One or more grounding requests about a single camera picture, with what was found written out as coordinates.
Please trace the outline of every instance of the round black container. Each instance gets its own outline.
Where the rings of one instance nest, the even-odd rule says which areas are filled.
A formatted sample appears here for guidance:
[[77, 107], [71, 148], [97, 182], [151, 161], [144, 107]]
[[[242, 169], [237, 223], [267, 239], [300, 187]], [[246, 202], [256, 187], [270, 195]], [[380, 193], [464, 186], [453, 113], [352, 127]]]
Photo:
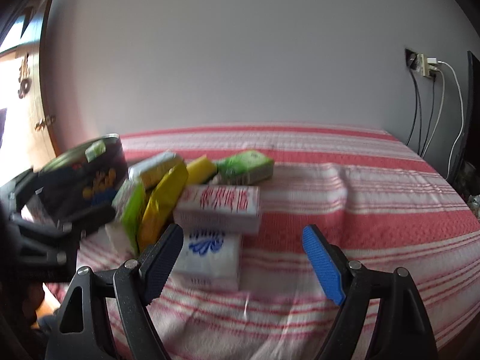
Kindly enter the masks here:
[[[106, 151], [87, 161], [85, 150], [102, 140]], [[117, 134], [90, 140], [50, 161], [38, 173], [37, 191], [46, 212], [54, 222], [95, 204], [110, 202], [128, 171], [122, 142]]]

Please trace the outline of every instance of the person's hand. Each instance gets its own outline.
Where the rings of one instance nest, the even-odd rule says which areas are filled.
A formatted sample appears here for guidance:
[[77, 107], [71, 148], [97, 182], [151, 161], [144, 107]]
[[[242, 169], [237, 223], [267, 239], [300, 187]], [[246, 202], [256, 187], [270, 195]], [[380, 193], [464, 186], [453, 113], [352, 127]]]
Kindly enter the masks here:
[[30, 284], [27, 288], [27, 298], [22, 302], [23, 315], [32, 325], [37, 320], [37, 309], [43, 302], [45, 291], [42, 283]]

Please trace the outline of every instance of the tablecloth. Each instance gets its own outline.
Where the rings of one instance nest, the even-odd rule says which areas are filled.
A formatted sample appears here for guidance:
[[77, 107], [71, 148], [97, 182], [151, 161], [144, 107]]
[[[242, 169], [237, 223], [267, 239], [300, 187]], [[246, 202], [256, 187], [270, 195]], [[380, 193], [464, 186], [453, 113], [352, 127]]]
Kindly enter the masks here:
[[[255, 149], [275, 160], [259, 183], [260, 233], [244, 237], [235, 293], [170, 281], [148, 307], [174, 359], [312, 359], [338, 308], [325, 298], [303, 252], [316, 224], [349, 259], [407, 268], [442, 347], [480, 310], [480, 226], [448, 183], [411, 149], [372, 128], [305, 124], [215, 125], [121, 137], [128, 160], [173, 150], [189, 161]], [[78, 266], [119, 266], [104, 231], [84, 239]], [[59, 300], [65, 287], [50, 286]], [[354, 359], [364, 357], [378, 310], [370, 301]], [[128, 355], [114, 300], [117, 347]]]

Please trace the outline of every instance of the white cable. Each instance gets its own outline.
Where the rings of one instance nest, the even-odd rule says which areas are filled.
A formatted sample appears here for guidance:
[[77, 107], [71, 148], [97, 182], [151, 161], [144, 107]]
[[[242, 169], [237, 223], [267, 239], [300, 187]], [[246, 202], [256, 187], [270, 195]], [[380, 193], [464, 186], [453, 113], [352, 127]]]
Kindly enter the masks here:
[[448, 179], [448, 176], [450, 175], [450, 162], [452, 161], [453, 149], [454, 149], [455, 145], [457, 144], [457, 141], [460, 139], [460, 137], [462, 135], [462, 132], [463, 132], [463, 124], [464, 124], [464, 120], [463, 120], [463, 98], [462, 98], [462, 91], [460, 90], [460, 84], [458, 83], [457, 74], [455, 73], [455, 70], [453, 69], [453, 67], [451, 67], [449, 64], [447, 64], [447, 62], [438, 61], [438, 63], [447, 65], [453, 73], [453, 77], [455, 78], [455, 82], [457, 83], [458, 95], [460, 97], [460, 110], [462, 112], [462, 127], [460, 128], [457, 139], [455, 139], [455, 142], [453, 142], [452, 150], [450, 150], [450, 156], [448, 157], [448, 170], [447, 170], [447, 179]]
[[437, 130], [438, 121], [440, 120], [440, 115], [442, 114], [443, 100], [445, 98], [445, 74], [443, 74], [443, 72], [440, 69], [438, 69], [438, 72], [442, 75], [442, 100], [440, 101], [440, 108], [438, 109], [437, 121], [435, 122], [435, 126], [433, 128], [433, 131], [431, 132], [430, 139], [428, 140], [427, 145], [425, 146], [425, 150], [423, 151], [423, 153], [421, 155], [422, 158], [425, 157], [425, 154], [428, 150], [431, 139], [434, 137], [435, 130]]

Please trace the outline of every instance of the blue gripper pad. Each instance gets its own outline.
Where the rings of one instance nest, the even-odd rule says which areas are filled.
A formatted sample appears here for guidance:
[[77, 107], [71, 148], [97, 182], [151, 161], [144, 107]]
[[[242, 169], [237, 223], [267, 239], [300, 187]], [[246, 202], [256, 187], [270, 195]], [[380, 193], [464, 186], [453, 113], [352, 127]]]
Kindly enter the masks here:
[[162, 293], [170, 272], [183, 247], [183, 229], [170, 225], [153, 247], [148, 247], [140, 256], [140, 278], [145, 285], [141, 294], [144, 306], [152, 303]]
[[317, 232], [320, 233], [315, 225], [308, 225], [303, 229], [303, 250], [310, 260], [323, 292], [328, 299], [340, 306], [346, 298], [342, 288], [342, 275], [328, 252], [331, 249], [330, 244], [321, 233], [319, 237]]

